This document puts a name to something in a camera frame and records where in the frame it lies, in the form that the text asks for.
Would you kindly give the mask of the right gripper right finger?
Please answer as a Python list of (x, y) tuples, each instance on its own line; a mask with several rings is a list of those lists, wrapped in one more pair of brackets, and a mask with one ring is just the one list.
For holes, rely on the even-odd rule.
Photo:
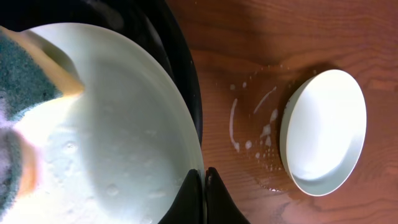
[(205, 198), (207, 224), (250, 224), (235, 205), (214, 167), (206, 171)]

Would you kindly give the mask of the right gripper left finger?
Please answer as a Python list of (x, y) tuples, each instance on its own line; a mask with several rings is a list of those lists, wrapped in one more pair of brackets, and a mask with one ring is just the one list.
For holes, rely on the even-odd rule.
[(199, 173), (188, 171), (171, 207), (159, 224), (202, 224), (203, 192)]

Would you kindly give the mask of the mint plate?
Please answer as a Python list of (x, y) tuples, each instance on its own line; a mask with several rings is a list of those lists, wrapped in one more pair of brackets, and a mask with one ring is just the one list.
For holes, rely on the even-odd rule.
[(187, 106), (142, 47), (79, 23), (20, 32), (84, 91), (68, 106), (48, 103), (15, 125), (37, 161), (34, 190), (2, 223), (159, 223), (189, 170), (203, 159)]
[(363, 149), (367, 111), (357, 81), (326, 70), (289, 98), (280, 125), (283, 167), (303, 193), (328, 195), (350, 176)]

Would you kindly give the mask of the green yellow sponge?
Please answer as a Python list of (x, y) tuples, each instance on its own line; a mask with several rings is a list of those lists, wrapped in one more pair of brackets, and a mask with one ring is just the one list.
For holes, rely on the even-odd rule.
[(42, 105), (68, 106), (84, 86), (33, 41), (1, 28), (1, 214), (37, 182), (34, 149), (15, 125)]

